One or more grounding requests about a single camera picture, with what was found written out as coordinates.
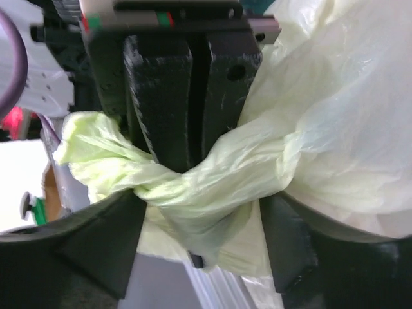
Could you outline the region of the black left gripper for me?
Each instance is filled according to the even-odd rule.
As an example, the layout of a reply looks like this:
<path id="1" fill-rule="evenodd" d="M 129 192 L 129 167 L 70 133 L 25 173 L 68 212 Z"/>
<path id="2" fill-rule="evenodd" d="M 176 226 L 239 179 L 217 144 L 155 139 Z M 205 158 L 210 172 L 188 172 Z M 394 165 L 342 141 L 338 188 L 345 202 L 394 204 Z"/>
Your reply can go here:
<path id="1" fill-rule="evenodd" d="M 191 162 L 187 123 L 192 55 L 181 37 L 138 34 L 252 31 L 207 36 L 211 63 L 201 138 L 205 158 L 217 139 L 238 124 L 262 61 L 257 42 L 273 44 L 281 33 L 273 15 L 254 14 L 239 1 L 53 4 L 63 21 L 79 26 L 102 110 L 111 116 L 126 114 L 124 42 L 131 98 L 148 149 L 156 162 L 178 173 L 187 171 Z"/>

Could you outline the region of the light green plastic bag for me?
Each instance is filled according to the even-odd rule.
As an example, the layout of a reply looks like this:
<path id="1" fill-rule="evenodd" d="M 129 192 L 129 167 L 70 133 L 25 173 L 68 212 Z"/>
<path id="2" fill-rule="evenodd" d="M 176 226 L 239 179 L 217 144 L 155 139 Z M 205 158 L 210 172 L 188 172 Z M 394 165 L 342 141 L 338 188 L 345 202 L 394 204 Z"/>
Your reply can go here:
<path id="1" fill-rule="evenodd" d="M 411 2 L 277 1 L 238 126 L 183 174 L 99 112 L 74 113 L 55 153 L 92 201 L 132 188 L 149 204 L 143 252 L 197 250 L 246 276 L 271 270 L 260 199 L 383 238 L 411 238 Z"/>

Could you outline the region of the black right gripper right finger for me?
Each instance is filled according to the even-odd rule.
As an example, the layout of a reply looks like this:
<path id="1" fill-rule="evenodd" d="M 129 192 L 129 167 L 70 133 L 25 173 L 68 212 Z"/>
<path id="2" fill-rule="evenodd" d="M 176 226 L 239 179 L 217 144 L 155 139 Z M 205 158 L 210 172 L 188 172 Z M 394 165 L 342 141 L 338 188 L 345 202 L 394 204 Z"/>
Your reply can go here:
<path id="1" fill-rule="evenodd" d="M 411 308 L 411 238 L 362 232 L 286 193 L 260 199 L 274 287 L 285 308 Z"/>

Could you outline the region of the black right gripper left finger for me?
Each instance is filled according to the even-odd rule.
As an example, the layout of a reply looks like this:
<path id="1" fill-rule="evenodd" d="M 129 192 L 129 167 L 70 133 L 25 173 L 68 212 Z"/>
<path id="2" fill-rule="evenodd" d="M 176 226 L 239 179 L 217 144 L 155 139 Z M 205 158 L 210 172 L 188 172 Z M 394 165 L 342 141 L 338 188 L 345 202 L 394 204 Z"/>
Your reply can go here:
<path id="1" fill-rule="evenodd" d="M 1 233 L 1 308 L 94 308 L 126 297 L 146 204 L 124 190 L 69 216 Z"/>

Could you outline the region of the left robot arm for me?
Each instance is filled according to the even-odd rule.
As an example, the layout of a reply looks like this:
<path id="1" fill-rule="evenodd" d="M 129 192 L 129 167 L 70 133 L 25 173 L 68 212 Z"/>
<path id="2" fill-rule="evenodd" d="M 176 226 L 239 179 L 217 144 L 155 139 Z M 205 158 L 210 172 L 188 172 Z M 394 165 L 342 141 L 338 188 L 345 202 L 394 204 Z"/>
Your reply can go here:
<path id="1" fill-rule="evenodd" d="M 29 71 L 22 107 L 47 118 L 102 111 L 183 173 L 238 123 L 281 28 L 239 1 L 2 1 Z"/>

